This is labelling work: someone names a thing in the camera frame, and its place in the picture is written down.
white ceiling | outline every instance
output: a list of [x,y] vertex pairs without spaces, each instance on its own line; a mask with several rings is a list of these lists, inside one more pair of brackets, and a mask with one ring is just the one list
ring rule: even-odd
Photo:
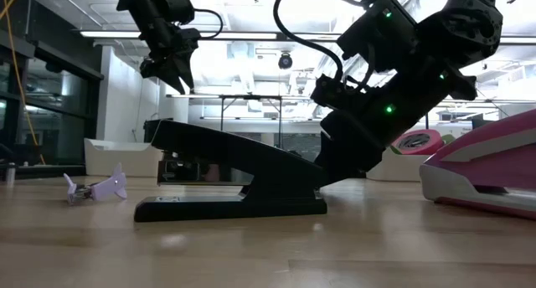
[[[80,29],[137,29],[129,13],[117,12],[117,0],[37,0],[65,18]],[[225,30],[232,31],[278,31],[273,17],[274,0],[192,0],[196,8],[209,8],[218,12],[225,23]],[[422,0],[418,2],[423,18],[442,8],[446,0]],[[507,0],[497,0],[497,7],[505,17],[503,34],[536,35],[536,18],[531,12],[536,0],[517,0],[506,4]],[[281,18],[284,24],[295,32],[341,33],[361,14],[360,9],[348,6],[337,0],[284,0],[281,4]],[[214,31],[218,28],[217,19],[210,14],[196,14],[191,26],[202,31]],[[116,47],[118,55],[135,64],[147,54],[147,47],[141,41],[107,41]],[[228,58],[229,42],[201,42],[193,54],[192,69],[196,86],[228,85],[240,80],[244,65]],[[292,70],[316,69],[327,71],[321,65],[325,57],[318,52],[294,43],[255,42],[256,49],[277,49],[290,51],[294,59]],[[491,61],[523,61],[533,63],[535,47],[500,48]],[[289,82],[292,71],[280,70],[276,63],[278,57],[264,56],[259,59],[250,57],[246,67],[253,73],[255,81]],[[362,70],[357,70],[358,78]],[[376,81],[383,76],[376,76]]]

ceiling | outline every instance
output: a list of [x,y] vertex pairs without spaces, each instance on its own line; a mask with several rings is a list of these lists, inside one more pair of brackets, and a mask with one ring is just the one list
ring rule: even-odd
[[[127,12],[117,12],[117,0],[37,0],[65,18],[79,29],[134,30],[137,29]],[[279,31],[272,17],[274,0],[191,0],[196,8],[209,8],[224,19],[224,30],[244,32]],[[442,8],[446,0],[412,0],[405,7],[418,21]],[[503,34],[536,35],[536,18],[527,11],[533,10],[536,0],[497,0],[497,8],[505,17]],[[295,32],[342,33],[357,19],[362,11],[337,0],[284,0],[281,4],[281,20]],[[201,31],[214,31],[218,21],[213,15],[197,13],[189,27]],[[139,64],[147,54],[147,46],[141,41],[101,41],[116,48],[116,53],[131,64]],[[200,42],[193,54],[192,69],[196,88],[244,87],[244,77],[250,76],[258,86],[270,86],[267,82],[296,84],[296,77],[310,72],[319,75],[333,71],[332,64],[315,50],[289,42],[249,42],[253,54],[246,61],[229,57],[231,42]],[[336,50],[336,44],[324,44]],[[259,49],[269,49],[268,54],[256,54]],[[280,70],[277,61],[282,51],[291,53],[294,65],[290,70]],[[510,71],[533,64],[536,48],[502,47],[487,64],[477,64],[464,72],[479,75],[482,89],[491,95],[499,86],[498,79]],[[365,68],[355,67],[358,59],[346,63],[355,78],[364,75]],[[385,82],[389,76],[375,75],[373,82]]]

